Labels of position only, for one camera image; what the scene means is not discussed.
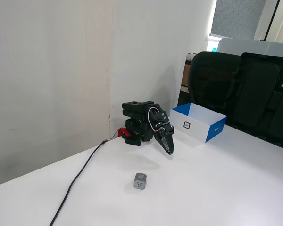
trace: black cable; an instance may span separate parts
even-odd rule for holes
[[[110,139],[108,139],[108,140],[103,140],[102,143],[101,143],[99,146],[97,146],[97,148],[91,153],[90,157],[88,158],[87,162],[85,163],[85,165],[83,166],[83,168],[81,169],[81,171],[76,175],[76,177],[74,178],[74,180],[71,182],[71,184],[70,184],[70,186],[69,186],[69,188],[68,188],[68,190],[67,190],[67,192],[66,192],[66,195],[65,195],[65,197],[64,197],[64,199],[63,199],[63,201],[62,201],[60,207],[58,208],[58,211],[56,212],[56,215],[55,215],[54,218],[52,219],[52,221],[51,221],[51,223],[50,223],[49,226],[52,226],[53,223],[55,223],[55,221],[56,221],[56,219],[57,219],[57,217],[58,217],[58,215],[59,215],[61,209],[63,208],[63,205],[64,205],[64,203],[65,203],[65,201],[66,201],[66,199],[67,199],[67,197],[68,197],[68,195],[69,195],[69,192],[70,192],[72,186],[74,185],[74,183],[75,183],[75,181],[77,180],[77,178],[81,175],[81,173],[83,172],[83,170],[84,170],[85,167],[87,166],[87,164],[88,164],[88,162],[90,161],[91,157],[94,155],[94,153],[95,153],[104,143],[106,143],[107,141],[111,140],[112,138],[110,138]]]

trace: electrical cord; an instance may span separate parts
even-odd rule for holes
[[[91,157],[96,153],[96,151],[97,151],[103,144],[105,144],[106,142],[110,141],[110,140],[115,136],[115,134],[114,134],[111,138],[109,138],[109,139],[107,139],[107,140],[103,140],[102,143],[101,143],[99,146],[97,146],[97,148],[91,153],[91,155],[89,156],[87,162],[84,164],[84,166],[83,166],[83,168],[81,169],[81,171],[76,175],[76,177],[74,178],[74,180],[71,182],[71,184],[70,184],[70,186],[69,186],[69,188],[68,188],[68,190],[67,190],[67,192],[66,192],[66,195],[65,195],[65,197],[64,197],[64,199],[63,199],[63,201],[62,201],[62,203],[60,204],[60,206],[59,206],[59,208],[58,208],[58,211],[56,212],[56,214],[55,214],[55,216],[53,217],[53,219],[52,219],[52,221],[51,221],[51,223],[50,223],[49,226],[53,226],[53,224],[55,223],[55,221],[56,221],[56,219],[57,219],[59,213],[61,212],[61,209],[63,208],[64,203],[65,203],[65,201],[66,201],[66,199],[67,199],[67,197],[68,197],[68,195],[69,195],[69,193],[70,193],[70,190],[71,190],[72,186],[74,185],[74,183],[76,182],[76,180],[78,179],[78,177],[81,175],[81,173],[84,171],[84,169],[85,169],[86,166],[88,165],[88,163],[89,163]]]
[[[158,132],[159,130],[155,130],[155,129],[153,128],[151,122],[150,122],[149,114],[150,114],[150,110],[151,110],[151,109],[155,109],[158,113],[159,113],[159,109],[157,109],[156,107],[151,107],[151,108],[148,110],[148,122],[149,122],[149,124],[150,124],[152,130],[153,130],[154,132]]]

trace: box label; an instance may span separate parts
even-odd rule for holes
[[[190,129],[190,125],[191,125],[190,123],[185,121],[183,127],[185,127],[186,129]]]

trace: red component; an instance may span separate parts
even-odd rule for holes
[[[121,137],[122,134],[125,134],[126,137],[131,136],[131,134],[130,134],[130,133],[127,131],[127,129],[124,128],[124,127],[120,128],[120,129],[118,130],[118,135],[117,135],[117,137]]]

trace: chair backrest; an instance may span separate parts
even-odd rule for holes
[[[225,53],[197,54],[192,60],[189,74],[191,102],[223,113],[239,60],[240,56]]]

